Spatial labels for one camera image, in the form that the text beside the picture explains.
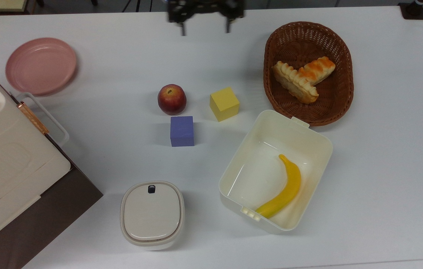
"apple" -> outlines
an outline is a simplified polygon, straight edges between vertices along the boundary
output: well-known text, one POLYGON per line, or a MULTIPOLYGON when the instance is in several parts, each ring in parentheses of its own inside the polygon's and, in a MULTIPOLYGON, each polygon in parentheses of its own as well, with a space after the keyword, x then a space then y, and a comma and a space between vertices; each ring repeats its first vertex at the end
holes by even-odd
POLYGON ((158 92, 158 106, 169 115, 176 115, 185 109, 186 96, 182 87, 175 84, 165 85, 158 92))

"basket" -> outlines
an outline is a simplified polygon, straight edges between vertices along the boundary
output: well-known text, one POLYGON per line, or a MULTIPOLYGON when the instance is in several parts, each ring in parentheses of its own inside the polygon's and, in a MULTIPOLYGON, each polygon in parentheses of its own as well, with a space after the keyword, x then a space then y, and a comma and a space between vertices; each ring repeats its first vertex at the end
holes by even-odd
POLYGON ((324 126, 340 119, 353 100, 353 65, 343 39, 331 29, 314 22, 291 22, 276 29, 265 47, 263 73, 265 93, 273 108, 288 118, 297 117, 311 126, 324 126), (322 56, 336 68, 316 85, 316 102, 303 104, 283 88, 273 76, 278 61, 298 69, 322 56))

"robotic arm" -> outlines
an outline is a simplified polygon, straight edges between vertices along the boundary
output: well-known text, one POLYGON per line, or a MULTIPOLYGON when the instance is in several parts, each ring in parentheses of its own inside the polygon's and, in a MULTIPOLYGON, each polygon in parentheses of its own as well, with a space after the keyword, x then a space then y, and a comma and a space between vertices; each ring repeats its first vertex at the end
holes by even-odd
POLYGON ((196 13, 219 12, 226 17, 226 32, 230 32, 230 24, 237 18, 244 17, 244 0, 169 0, 167 4, 169 22, 181 26, 185 34, 185 21, 196 13))

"toy bread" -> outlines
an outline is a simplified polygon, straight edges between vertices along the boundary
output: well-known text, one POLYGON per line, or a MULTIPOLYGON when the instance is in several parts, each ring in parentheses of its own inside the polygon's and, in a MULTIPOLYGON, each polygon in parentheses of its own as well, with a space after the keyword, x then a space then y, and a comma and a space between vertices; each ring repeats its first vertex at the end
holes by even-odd
POLYGON ((314 86, 327 78, 334 71, 335 67, 334 63, 328 57, 323 56, 300 68, 298 73, 309 80, 311 85, 314 86))
POLYGON ((276 80, 300 102, 310 104, 318 98, 316 87, 287 63, 278 61, 273 66, 273 73, 276 80))

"yellow banana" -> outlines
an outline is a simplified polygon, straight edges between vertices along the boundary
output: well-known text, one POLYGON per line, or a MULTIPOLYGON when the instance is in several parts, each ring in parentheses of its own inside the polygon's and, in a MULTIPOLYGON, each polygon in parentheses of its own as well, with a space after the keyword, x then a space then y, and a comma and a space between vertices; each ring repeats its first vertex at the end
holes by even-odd
POLYGON ((286 182, 285 188, 283 188, 275 198, 256 209, 258 214, 267 219, 274 216, 289 204, 298 194, 301 185, 301 173, 298 166, 288 160, 283 154, 280 154, 278 157, 280 157, 280 160, 285 164, 288 181, 286 182))

